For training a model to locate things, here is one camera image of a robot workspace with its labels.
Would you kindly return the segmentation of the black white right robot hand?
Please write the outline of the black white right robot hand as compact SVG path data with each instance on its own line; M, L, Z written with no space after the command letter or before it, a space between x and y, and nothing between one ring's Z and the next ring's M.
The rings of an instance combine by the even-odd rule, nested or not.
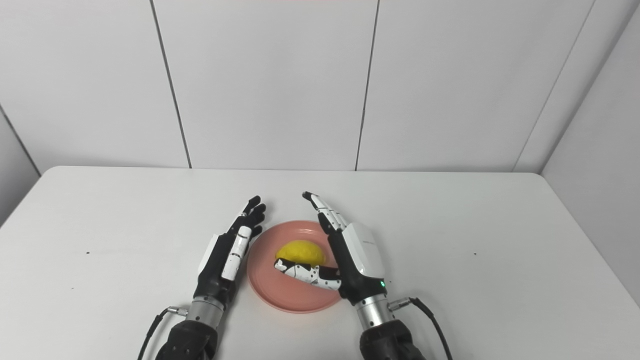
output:
M354 306L363 305L371 297L386 296L386 270L371 231L361 223L347 221L318 194L305 191L302 197L316 210L337 266L313 266L278 257L274 268L314 287L338 291L340 297Z

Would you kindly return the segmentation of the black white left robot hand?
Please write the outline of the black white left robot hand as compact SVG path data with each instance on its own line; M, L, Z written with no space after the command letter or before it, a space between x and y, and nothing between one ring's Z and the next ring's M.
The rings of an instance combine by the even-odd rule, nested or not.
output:
M250 242L263 231L266 205L256 195L238 214L229 229L214 239L213 247L198 274L194 298L215 300L225 310L237 294L236 277Z

